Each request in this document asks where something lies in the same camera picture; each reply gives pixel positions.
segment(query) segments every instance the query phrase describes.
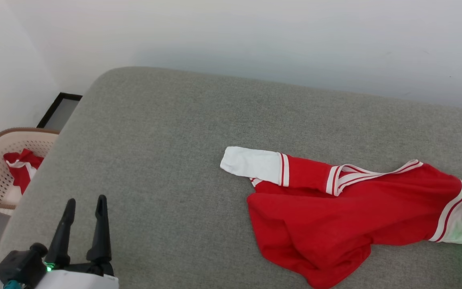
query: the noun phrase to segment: grey fabric cushion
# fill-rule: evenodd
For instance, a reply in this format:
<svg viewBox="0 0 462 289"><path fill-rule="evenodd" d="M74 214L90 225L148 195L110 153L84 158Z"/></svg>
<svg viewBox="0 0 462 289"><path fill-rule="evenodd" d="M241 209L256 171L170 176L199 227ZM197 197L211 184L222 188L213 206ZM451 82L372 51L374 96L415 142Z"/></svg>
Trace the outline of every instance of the grey fabric cushion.
<svg viewBox="0 0 462 289"><path fill-rule="evenodd" d="M77 200L72 262L108 197L121 288L308 288L255 243L246 178L219 168L227 146L390 171L420 159L462 178L462 109L286 84L129 67L83 97L11 218L0 260L49 245ZM462 288L462 245L374 246L340 289Z"/></svg>

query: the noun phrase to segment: beige plastic basket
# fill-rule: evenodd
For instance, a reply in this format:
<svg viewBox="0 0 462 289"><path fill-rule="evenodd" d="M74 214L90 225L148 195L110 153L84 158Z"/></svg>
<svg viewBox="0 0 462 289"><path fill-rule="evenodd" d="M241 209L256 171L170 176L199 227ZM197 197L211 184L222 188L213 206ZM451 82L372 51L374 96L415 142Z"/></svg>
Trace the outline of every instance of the beige plastic basket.
<svg viewBox="0 0 462 289"><path fill-rule="evenodd" d="M42 128L11 128L0 132L0 212L11 215L20 200L20 188L13 185L13 177L3 159L5 153L22 152L27 148L45 157L59 132Z"/></svg>

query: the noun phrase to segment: red shirt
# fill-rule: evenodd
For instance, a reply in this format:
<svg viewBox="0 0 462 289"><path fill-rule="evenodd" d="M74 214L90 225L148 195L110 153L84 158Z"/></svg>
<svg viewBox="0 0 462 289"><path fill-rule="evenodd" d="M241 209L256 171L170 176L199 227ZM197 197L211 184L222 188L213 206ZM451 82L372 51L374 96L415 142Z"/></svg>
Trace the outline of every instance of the red shirt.
<svg viewBox="0 0 462 289"><path fill-rule="evenodd" d="M376 173L229 147L221 167L255 186L247 202L262 255L317 289L346 278L372 244L462 243L462 181L417 160Z"/></svg>

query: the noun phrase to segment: shirt sleeve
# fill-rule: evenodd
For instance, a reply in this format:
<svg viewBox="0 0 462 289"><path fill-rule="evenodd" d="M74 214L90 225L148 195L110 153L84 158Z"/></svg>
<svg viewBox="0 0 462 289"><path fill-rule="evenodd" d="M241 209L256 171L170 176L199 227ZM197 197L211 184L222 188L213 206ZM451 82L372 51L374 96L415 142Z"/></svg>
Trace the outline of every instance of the shirt sleeve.
<svg viewBox="0 0 462 289"><path fill-rule="evenodd" d="M327 163L292 157L278 152L227 147L220 167L234 175L269 181L291 188L311 188L332 194L336 190Z"/></svg>

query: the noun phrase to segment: white stripe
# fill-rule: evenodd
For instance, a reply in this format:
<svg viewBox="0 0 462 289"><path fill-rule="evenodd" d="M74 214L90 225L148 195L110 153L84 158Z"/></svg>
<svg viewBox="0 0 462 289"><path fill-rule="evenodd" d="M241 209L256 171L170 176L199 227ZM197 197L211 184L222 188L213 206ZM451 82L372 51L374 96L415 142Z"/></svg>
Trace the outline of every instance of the white stripe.
<svg viewBox="0 0 462 289"><path fill-rule="evenodd" d="M440 215L440 219L438 220L438 227L436 228L436 232L429 239L429 241L435 242L436 240L440 238L440 236L443 234L443 231L446 230L445 221L447 219L447 216L450 210L461 199L462 199L462 188L461 188L461 192L459 192L459 194L444 207L442 214Z"/></svg>
<svg viewBox="0 0 462 289"><path fill-rule="evenodd" d="M400 172L396 172L396 173L394 173L394 174L402 174L402 173L408 172L408 171L410 171L410 170L412 170L412 169L416 169L416 168L419 168L419 167L423 166L423 164L424 164L424 163L422 163L421 161L419 161L418 164L417 164L416 166L412 166L411 168L405 168L405 169L401 170Z"/></svg>
<svg viewBox="0 0 462 289"><path fill-rule="evenodd" d="M283 185L284 187L288 186L288 182L290 181L290 165L288 164L288 156L285 154L283 155L284 160L284 178L283 178Z"/></svg>
<svg viewBox="0 0 462 289"><path fill-rule="evenodd" d="M332 178L334 177L334 174L336 172L336 170L338 170L340 166L334 166L334 167L331 167L331 169L329 170L329 177L328 177L328 182L327 182L327 186L326 186L326 193L330 194L330 195L334 195L332 193Z"/></svg>
<svg viewBox="0 0 462 289"><path fill-rule="evenodd" d="M350 165L349 163L346 163L343 165L343 171L344 172L357 172L357 173L368 173L368 174L375 174L376 172L370 172L368 170L362 169L360 167L356 167L354 165Z"/></svg>
<svg viewBox="0 0 462 289"><path fill-rule="evenodd" d="M283 177L283 154L277 153L279 156L279 178L277 179L277 185L281 185L281 179Z"/></svg>
<svg viewBox="0 0 462 289"><path fill-rule="evenodd" d="M389 172L389 173L386 173L386 174L396 174L396 173L400 173L402 172L403 170L407 169L408 167L410 166L413 166L415 163L420 163L420 161L418 161L417 159L412 159L410 160L409 162L407 162L405 165L403 165L402 167L394 170L393 172Z"/></svg>
<svg viewBox="0 0 462 289"><path fill-rule="evenodd" d="M332 192L332 195L334 196L339 196L341 193L341 191L338 190L338 185L340 184L340 174L344 167L345 165L339 166L336 172L336 179L334 180L334 192Z"/></svg>
<svg viewBox="0 0 462 289"><path fill-rule="evenodd" d="M263 180L261 179L254 179L254 181L252 181L253 183L253 187L256 187L256 185L258 185L259 183L261 183Z"/></svg>
<svg viewBox="0 0 462 289"><path fill-rule="evenodd" d="M35 176L35 173L37 172L36 168L33 168L31 166L31 163L24 163L23 161L16 160L14 163L11 163L9 161L6 161L9 167L11 168L22 168L26 167L26 170L28 171L28 175L30 176L30 180L33 179Z"/></svg>

